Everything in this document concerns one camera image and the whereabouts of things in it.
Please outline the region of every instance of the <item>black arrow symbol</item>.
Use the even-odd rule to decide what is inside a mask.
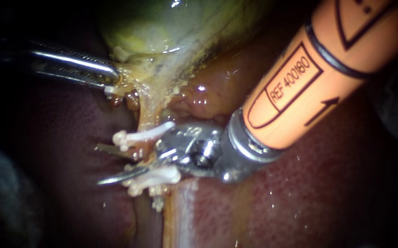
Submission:
[[[335,97],[329,100],[321,101],[321,103],[324,103],[324,107],[320,109],[306,124],[304,125],[305,127],[309,126],[315,119],[317,119],[324,111],[326,111],[331,105],[337,104],[340,101],[340,97]]]

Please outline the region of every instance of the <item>black ring band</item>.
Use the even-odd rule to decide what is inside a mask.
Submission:
[[[314,48],[318,51],[318,53],[321,55],[321,57],[326,60],[328,64],[330,64],[333,68],[335,68],[337,71],[346,74],[347,76],[353,77],[353,78],[358,78],[358,79],[366,79],[371,77],[373,74],[372,73],[363,73],[360,71],[357,71],[355,69],[352,69],[345,64],[343,64],[341,61],[339,61],[337,58],[335,58],[317,39],[314,33],[314,29],[312,28],[312,23],[307,22],[305,25],[306,28],[306,33],[308,34],[309,40],[314,46]]]

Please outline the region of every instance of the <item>laparoscopic clip applier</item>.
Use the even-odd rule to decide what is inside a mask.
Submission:
[[[114,65],[71,50],[29,41],[6,50],[1,63],[102,89],[121,80]],[[398,55],[398,2],[326,0],[222,129],[205,123],[165,123],[157,161],[186,174],[233,183],[277,160],[325,115]],[[135,168],[101,180],[143,175]]]

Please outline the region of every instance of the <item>printed label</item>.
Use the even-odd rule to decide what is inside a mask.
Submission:
[[[257,129],[272,123],[322,73],[300,43],[255,99],[248,112],[249,124]]]

